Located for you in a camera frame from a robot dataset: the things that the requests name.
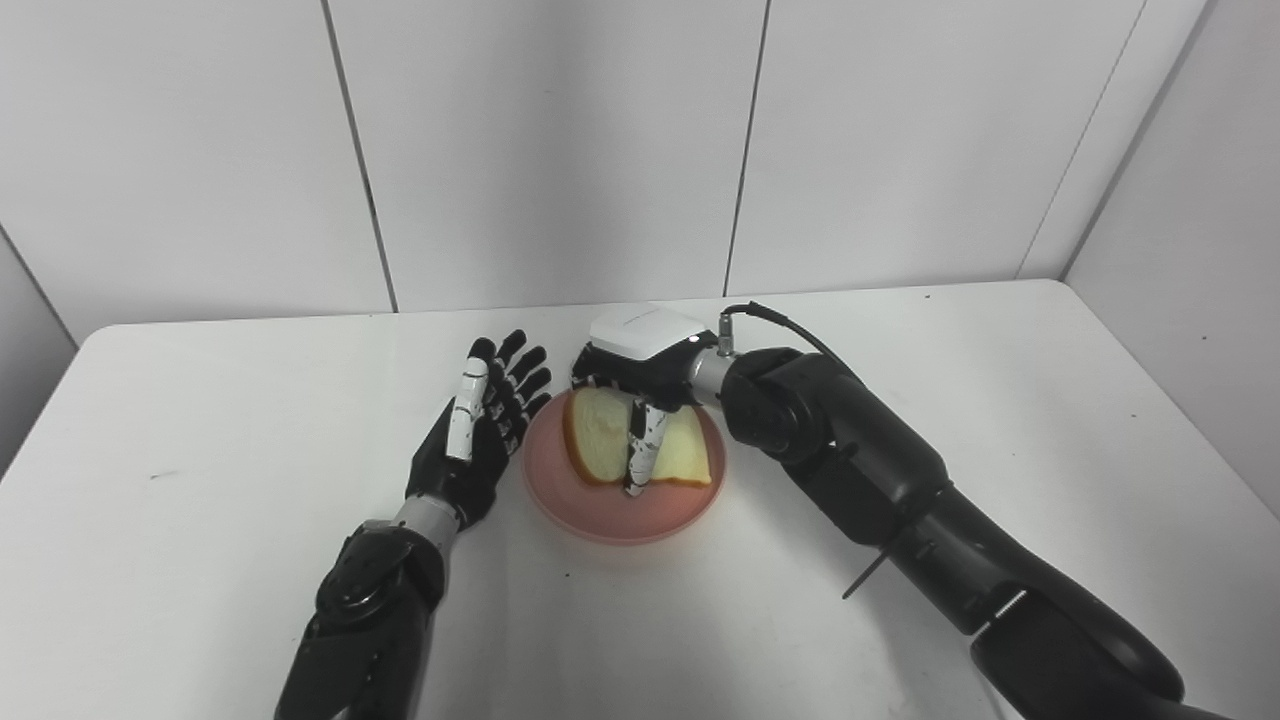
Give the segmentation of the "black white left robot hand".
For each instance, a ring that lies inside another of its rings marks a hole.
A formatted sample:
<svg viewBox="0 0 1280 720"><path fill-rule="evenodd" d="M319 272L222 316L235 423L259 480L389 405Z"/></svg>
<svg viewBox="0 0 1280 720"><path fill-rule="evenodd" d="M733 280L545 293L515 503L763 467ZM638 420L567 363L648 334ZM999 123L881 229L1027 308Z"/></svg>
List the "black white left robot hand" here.
<svg viewBox="0 0 1280 720"><path fill-rule="evenodd" d="M474 341L454 395L415 452L406 498L451 506L465 530L490 511L511 457L550 402L547 351L522 329Z"/></svg>

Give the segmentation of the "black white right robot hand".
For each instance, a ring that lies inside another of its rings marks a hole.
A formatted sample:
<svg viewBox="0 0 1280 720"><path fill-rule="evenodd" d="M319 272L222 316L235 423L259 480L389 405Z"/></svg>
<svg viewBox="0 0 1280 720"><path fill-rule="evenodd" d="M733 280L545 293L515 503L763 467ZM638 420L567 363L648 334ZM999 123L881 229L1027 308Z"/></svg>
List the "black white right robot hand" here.
<svg viewBox="0 0 1280 720"><path fill-rule="evenodd" d="M590 324L570 368L570 387L631 396L622 477L628 497L649 487L672 420L698 402L698 364L718 345L717 333L701 322L653 304L613 307Z"/></svg>

